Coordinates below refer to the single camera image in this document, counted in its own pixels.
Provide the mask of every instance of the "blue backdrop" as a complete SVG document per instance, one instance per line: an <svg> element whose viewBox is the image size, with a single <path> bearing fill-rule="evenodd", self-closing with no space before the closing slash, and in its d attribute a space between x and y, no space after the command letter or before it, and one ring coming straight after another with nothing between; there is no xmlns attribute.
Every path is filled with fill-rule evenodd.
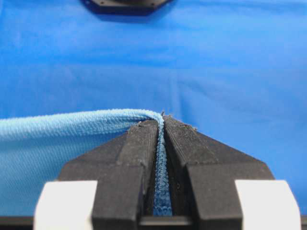
<svg viewBox="0 0 307 230"><path fill-rule="evenodd" d="M0 118L164 110L265 161L307 214L307 2L174 0L150 16L0 0Z"/></svg>

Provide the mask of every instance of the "white block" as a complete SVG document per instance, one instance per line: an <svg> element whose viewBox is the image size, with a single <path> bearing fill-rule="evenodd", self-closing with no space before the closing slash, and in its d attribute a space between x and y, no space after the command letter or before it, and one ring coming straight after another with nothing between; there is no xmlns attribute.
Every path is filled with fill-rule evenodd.
<svg viewBox="0 0 307 230"><path fill-rule="evenodd" d="M301 230L300 212L286 181L236 180L242 230Z"/></svg>
<svg viewBox="0 0 307 230"><path fill-rule="evenodd" d="M45 184L35 209L34 230L92 230L97 181Z"/></svg>

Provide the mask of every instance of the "black plastic part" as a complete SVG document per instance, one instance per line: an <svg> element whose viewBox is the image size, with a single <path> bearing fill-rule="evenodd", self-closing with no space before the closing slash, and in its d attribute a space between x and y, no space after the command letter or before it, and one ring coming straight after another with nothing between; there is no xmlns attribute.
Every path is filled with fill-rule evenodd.
<svg viewBox="0 0 307 230"><path fill-rule="evenodd" d="M158 127L149 120L68 162L61 181L98 180L95 230L240 230L235 179L274 179L265 163L164 116L174 216L153 217ZM307 216L301 217L307 230ZM0 217L0 229L29 230L33 217Z"/></svg>
<svg viewBox="0 0 307 230"><path fill-rule="evenodd" d="M148 15L170 0L82 0L95 13Z"/></svg>
<svg viewBox="0 0 307 230"><path fill-rule="evenodd" d="M144 121L62 168L60 181L98 180L95 230L134 230L139 216L152 212L157 138L157 122Z"/></svg>
<svg viewBox="0 0 307 230"><path fill-rule="evenodd" d="M170 116L164 120L173 213L192 216L197 229L241 229L235 179L274 179L267 165Z"/></svg>

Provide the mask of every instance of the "textured fabric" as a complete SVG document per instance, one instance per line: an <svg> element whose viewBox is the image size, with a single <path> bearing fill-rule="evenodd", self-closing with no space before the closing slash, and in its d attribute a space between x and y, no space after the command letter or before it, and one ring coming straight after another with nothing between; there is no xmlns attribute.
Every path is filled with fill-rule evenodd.
<svg viewBox="0 0 307 230"><path fill-rule="evenodd" d="M33 215L64 163L146 119L159 124L154 214L171 215L162 116L124 109L0 120L0 216Z"/></svg>

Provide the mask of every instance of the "light blue cloth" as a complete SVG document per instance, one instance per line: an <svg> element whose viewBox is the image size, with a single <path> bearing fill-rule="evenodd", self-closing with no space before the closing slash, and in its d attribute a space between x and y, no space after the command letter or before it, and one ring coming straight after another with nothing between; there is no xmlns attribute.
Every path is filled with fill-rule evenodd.
<svg viewBox="0 0 307 230"><path fill-rule="evenodd" d="M0 120L0 216L33 215L44 183L64 163L146 119L159 124L154 215L171 215L163 118L123 109Z"/></svg>

